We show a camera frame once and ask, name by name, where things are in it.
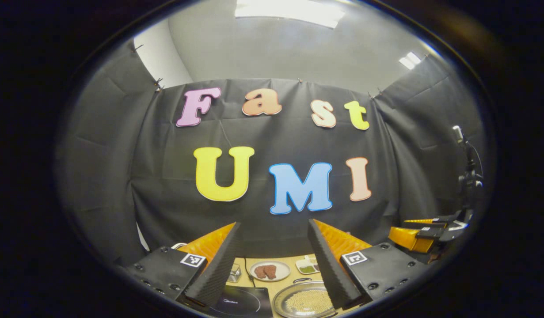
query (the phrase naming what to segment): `small dish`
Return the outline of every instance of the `small dish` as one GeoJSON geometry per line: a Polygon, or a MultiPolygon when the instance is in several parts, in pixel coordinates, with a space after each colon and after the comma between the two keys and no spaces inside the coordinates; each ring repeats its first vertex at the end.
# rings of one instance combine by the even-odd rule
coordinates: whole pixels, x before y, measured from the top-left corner
{"type": "Polygon", "coordinates": [[[319,273],[318,267],[317,259],[309,258],[307,255],[304,259],[296,261],[296,268],[303,275],[319,273]]]}
{"type": "Polygon", "coordinates": [[[231,282],[231,283],[236,283],[238,282],[238,279],[240,278],[242,272],[240,270],[240,265],[238,264],[233,264],[233,267],[231,269],[231,274],[229,275],[229,279],[227,281],[231,282]]]}

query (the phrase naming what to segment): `meat patty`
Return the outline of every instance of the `meat patty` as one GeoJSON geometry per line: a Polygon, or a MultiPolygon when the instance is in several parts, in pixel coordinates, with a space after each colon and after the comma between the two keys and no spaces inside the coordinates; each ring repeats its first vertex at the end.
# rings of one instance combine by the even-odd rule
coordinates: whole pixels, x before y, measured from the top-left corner
{"type": "Polygon", "coordinates": [[[258,266],[254,269],[254,273],[256,274],[257,278],[266,278],[266,274],[264,273],[264,267],[265,266],[258,266]]]}
{"type": "Polygon", "coordinates": [[[266,265],[264,266],[264,273],[268,276],[269,279],[273,280],[276,278],[276,265],[266,265]]]}

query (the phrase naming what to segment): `bowl handle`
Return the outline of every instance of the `bowl handle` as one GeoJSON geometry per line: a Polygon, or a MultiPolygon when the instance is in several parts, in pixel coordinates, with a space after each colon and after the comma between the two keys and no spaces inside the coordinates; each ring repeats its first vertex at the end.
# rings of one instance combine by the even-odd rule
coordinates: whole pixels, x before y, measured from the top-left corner
{"type": "Polygon", "coordinates": [[[302,282],[302,281],[304,281],[304,280],[311,280],[311,278],[309,278],[309,277],[298,278],[298,279],[294,280],[293,283],[295,284],[295,283],[297,283],[297,282],[302,282]]]}
{"type": "Polygon", "coordinates": [[[171,249],[177,250],[178,248],[187,245],[187,243],[177,243],[176,245],[172,246],[171,249]]]}

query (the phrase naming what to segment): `blue letter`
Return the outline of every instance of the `blue letter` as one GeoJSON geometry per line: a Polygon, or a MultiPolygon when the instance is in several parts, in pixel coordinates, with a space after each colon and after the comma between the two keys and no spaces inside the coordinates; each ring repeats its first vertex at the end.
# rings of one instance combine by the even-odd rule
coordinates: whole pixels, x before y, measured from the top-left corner
{"type": "Polygon", "coordinates": [[[270,173],[276,179],[276,204],[270,208],[273,215],[285,215],[292,211],[288,205],[288,195],[298,211],[305,207],[309,195],[311,203],[309,211],[328,210],[333,206],[329,201],[329,172],[330,163],[315,163],[302,183],[296,171],[287,163],[280,163],[270,167],[270,173]]]}

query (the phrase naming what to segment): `black backdrop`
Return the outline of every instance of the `black backdrop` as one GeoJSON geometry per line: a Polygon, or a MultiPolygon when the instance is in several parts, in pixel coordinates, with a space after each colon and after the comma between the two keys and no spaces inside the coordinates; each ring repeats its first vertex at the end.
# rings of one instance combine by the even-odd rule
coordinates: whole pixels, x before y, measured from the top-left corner
{"type": "Polygon", "coordinates": [[[57,151],[58,180],[67,209],[108,261],[130,264],[150,248],[189,242],[234,221],[243,223],[243,256],[311,253],[306,220],[319,219],[377,244],[407,219],[452,214],[459,207],[457,177],[466,159],[452,132],[464,134],[487,160],[478,100],[454,72],[427,57],[374,99],[346,89],[287,79],[228,79],[154,92],[152,78],[128,42],[90,79],[68,120],[57,151]],[[193,89],[219,87],[199,125],[176,127],[193,89]],[[248,117],[244,96],[258,88],[278,92],[282,111],[248,117]],[[334,106],[337,125],[316,126],[310,102],[334,106]],[[366,108],[366,131],[354,128],[343,105],[366,108]],[[217,183],[232,182],[228,149],[249,146],[247,193],[232,202],[204,198],[195,186],[199,147],[217,147],[217,183]],[[372,197],[354,202],[347,159],[366,157],[372,197]],[[326,211],[272,215],[271,165],[289,163],[304,178],[313,163],[333,166],[326,211]]]}

